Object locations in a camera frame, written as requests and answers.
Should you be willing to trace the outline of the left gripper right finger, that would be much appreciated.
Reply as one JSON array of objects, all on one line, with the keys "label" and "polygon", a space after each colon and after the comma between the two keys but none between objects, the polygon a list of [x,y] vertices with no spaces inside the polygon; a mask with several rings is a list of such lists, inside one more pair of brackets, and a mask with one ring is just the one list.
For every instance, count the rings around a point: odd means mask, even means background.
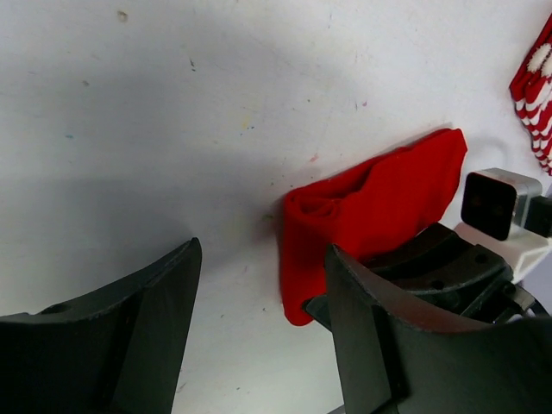
[{"label": "left gripper right finger", "polygon": [[458,316],[337,246],[325,271],[346,412],[550,412],[549,318],[493,325]]}]

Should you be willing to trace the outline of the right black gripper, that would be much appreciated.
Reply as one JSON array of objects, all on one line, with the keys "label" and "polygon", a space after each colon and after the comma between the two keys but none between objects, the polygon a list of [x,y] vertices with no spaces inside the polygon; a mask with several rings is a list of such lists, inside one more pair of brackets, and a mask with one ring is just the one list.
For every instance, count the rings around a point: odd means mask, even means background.
[{"label": "right black gripper", "polygon": [[499,271],[462,287],[459,293],[466,307],[459,314],[483,323],[508,323],[523,317],[550,317],[550,313],[531,293],[512,281],[512,270],[504,265]]}]

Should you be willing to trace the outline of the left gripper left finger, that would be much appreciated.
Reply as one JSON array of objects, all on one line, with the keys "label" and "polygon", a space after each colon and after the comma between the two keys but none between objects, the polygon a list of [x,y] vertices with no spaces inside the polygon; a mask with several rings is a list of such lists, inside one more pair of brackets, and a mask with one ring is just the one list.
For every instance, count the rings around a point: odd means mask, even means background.
[{"label": "left gripper left finger", "polygon": [[170,412],[201,263],[194,238],[93,292],[2,317],[2,412]]}]

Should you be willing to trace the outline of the red sock with santa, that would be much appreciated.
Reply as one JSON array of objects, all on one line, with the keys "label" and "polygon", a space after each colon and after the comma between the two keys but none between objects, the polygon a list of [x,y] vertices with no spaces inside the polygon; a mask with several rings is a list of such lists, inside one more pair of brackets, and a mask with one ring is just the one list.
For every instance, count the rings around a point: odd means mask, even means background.
[{"label": "red sock with santa", "polygon": [[284,315],[304,326],[303,303],[326,292],[326,248],[357,260],[386,253],[441,220],[457,192],[467,143],[460,129],[439,129],[283,200],[279,283]]}]

